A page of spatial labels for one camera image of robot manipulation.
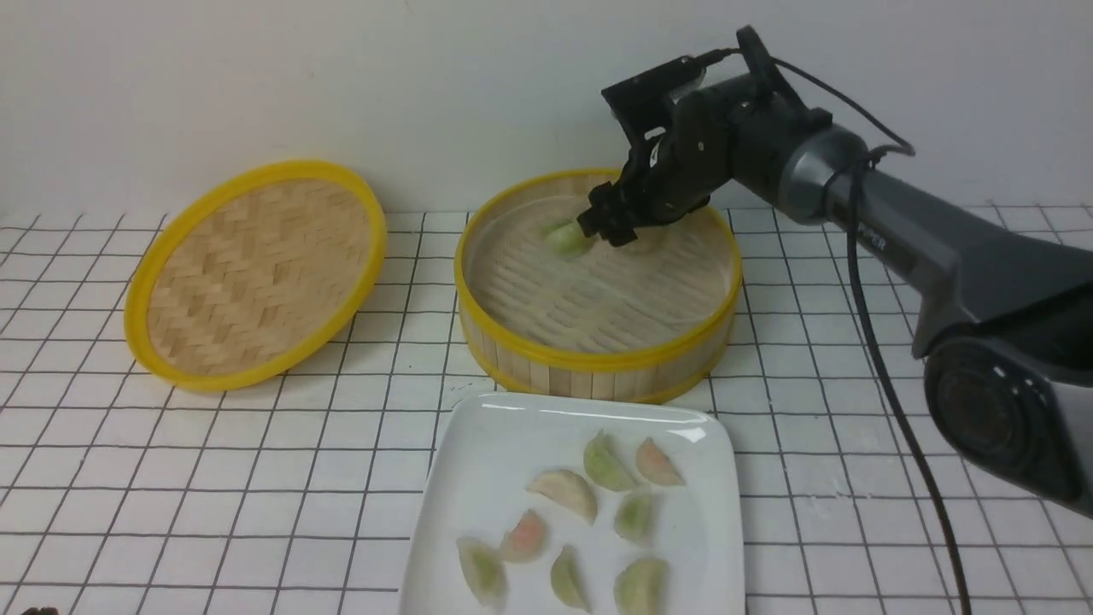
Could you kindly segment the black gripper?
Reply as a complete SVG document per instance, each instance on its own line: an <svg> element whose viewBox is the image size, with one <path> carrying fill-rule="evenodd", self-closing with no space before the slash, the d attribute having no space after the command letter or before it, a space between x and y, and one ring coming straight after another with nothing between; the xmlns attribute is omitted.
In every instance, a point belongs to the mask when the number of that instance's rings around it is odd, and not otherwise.
<svg viewBox="0 0 1093 615"><path fill-rule="evenodd" d="M585 237L623 248L637 240L637 227L670 226L706 206L713 192L733 179L728 116L726 98L715 87L675 102L663 137L631 151L618 179L623 203L616 203L612 182L588 192L588 206L577 217Z"/></svg>

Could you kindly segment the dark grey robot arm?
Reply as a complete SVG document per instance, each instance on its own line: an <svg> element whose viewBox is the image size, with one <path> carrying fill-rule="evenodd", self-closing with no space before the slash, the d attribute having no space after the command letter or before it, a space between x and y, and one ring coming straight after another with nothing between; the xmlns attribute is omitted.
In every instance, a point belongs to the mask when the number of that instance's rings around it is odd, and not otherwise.
<svg viewBox="0 0 1093 615"><path fill-rule="evenodd" d="M800 225L834 223L918 293L926 407L963 458L1090 515L1090 252L1004 230L868 167L862 138L787 85L639 75L604 88L628 137L581 229L621 246L740 184Z"/></svg>

